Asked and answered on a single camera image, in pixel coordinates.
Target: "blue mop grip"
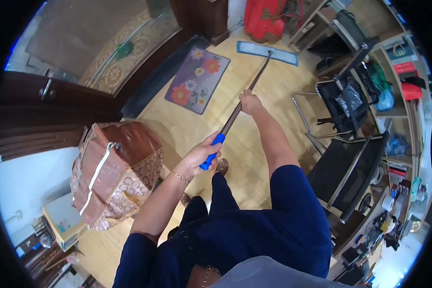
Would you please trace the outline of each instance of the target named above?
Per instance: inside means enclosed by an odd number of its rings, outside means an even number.
[[[216,138],[214,139],[212,145],[216,145],[217,143],[223,143],[225,139],[226,139],[226,136],[224,134],[219,133],[216,136]],[[203,164],[200,164],[200,168],[202,168],[203,170],[208,170],[211,162],[213,161],[213,159],[215,157],[216,157],[216,153],[208,156],[208,158],[205,160],[205,162],[203,162]]]

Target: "mop head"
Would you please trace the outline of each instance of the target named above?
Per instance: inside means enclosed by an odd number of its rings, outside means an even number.
[[[237,52],[268,57],[272,51],[272,59],[298,66],[298,56],[295,53],[251,42],[238,41]]]

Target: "person's left hand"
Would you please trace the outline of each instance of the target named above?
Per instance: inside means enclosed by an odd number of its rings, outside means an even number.
[[[216,168],[217,159],[221,156],[219,151],[222,147],[221,143],[216,145],[211,145],[219,134],[218,131],[208,136],[203,142],[197,144],[192,150],[187,153],[186,156],[181,160],[181,162],[176,166],[174,171],[179,175],[185,177],[187,180],[192,180],[194,176],[203,172],[199,167],[211,154],[216,153],[216,158],[213,159],[209,170],[214,170]]]

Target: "door handle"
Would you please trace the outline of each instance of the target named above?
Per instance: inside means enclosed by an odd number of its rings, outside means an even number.
[[[46,71],[45,71],[45,75],[44,75],[45,77],[48,76],[48,72],[50,72],[50,69],[46,69]],[[41,100],[44,100],[44,99],[45,99],[45,97],[46,97],[46,93],[48,93],[48,90],[50,89],[51,80],[52,80],[51,78],[48,79],[48,83],[46,84],[45,88],[44,88],[44,89],[40,89],[39,95],[40,95],[40,97],[41,97]],[[54,97],[55,94],[56,94],[55,91],[51,91],[51,92],[50,92],[50,96],[51,96],[51,97]]]

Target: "mop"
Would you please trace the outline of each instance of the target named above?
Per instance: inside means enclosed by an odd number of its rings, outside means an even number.
[[[272,51],[272,59],[298,66],[298,56],[295,53],[251,42],[238,41],[237,52],[267,57]]]
[[[256,82],[258,82],[259,77],[261,76],[262,72],[267,66],[267,63],[270,59],[279,60],[294,66],[298,66],[298,57],[296,54],[283,51],[277,48],[259,45],[251,42],[243,42],[238,41],[237,43],[237,52],[238,53],[245,53],[250,55],[258,55],[258,56],[264,56],[267,57],[266,62],[264,63],[263,67],[259,71],[259,73],[254,78],[251,85],[248,87],[248,90],[253,91],[254,85],[256,85]],[[235,108],[234,112],[230,115],[229,119],[227,120],[226,124],[222,128],[221,132],[216,136],[214,139],[212,145],[216,145],[217,143],[223,143],[226,139],[226,135],[229,132],[230,128],[232,127],[232,124],[234,123],[235,119],[237,118],[238,114],[242,110],[242,103],[239,102],[237,107]],[[203,170],[208,170],[211,161],[216,157],[216,153],[208,156],[208,158],[205,160],[204,163],[200,165],[200,168]]]

